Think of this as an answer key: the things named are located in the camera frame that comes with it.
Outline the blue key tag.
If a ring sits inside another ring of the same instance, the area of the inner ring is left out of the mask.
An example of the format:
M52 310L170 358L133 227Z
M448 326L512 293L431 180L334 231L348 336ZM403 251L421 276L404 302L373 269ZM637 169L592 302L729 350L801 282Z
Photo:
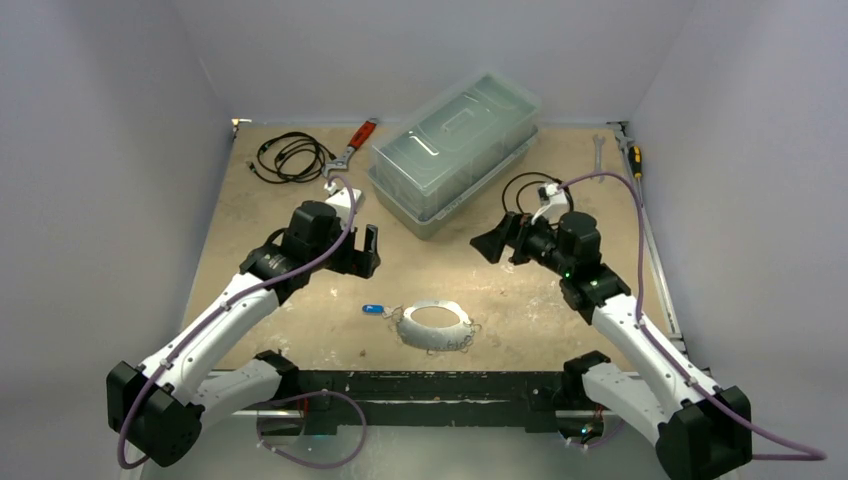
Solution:
M362 312L368 315L382 315L385 313L385 307L378 304L366 304L362 306Z

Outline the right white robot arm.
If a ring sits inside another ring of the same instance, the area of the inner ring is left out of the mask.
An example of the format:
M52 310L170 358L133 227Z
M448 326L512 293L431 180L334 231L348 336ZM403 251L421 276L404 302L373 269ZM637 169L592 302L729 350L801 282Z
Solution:
M643 313L627 284L602 261L601 234L589 214L569 212L556 226L510 212L470 241L488 262L534 261L559 275L566 304L635 368L631 378L596 354L563 368L561 392L576 407L591 401L616 413L649 441L671 479L716 479L753 458L748 397L694 366Z

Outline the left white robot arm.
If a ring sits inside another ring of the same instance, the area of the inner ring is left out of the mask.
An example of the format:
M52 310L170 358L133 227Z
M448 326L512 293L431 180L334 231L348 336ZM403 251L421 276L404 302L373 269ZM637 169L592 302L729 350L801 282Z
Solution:
M256 324L327 269L370 278L380 264L378 228L367 225L363 249L356 229L336 216L291 222L273 232L239 265L224 290L198 318L137 365L119 362L107 375L107 420L118 435L117 462L131 471L147 462L181 460L204 429L254 404L284 409L328 398L310 390L300 369L264 351L220 377L209 375Z

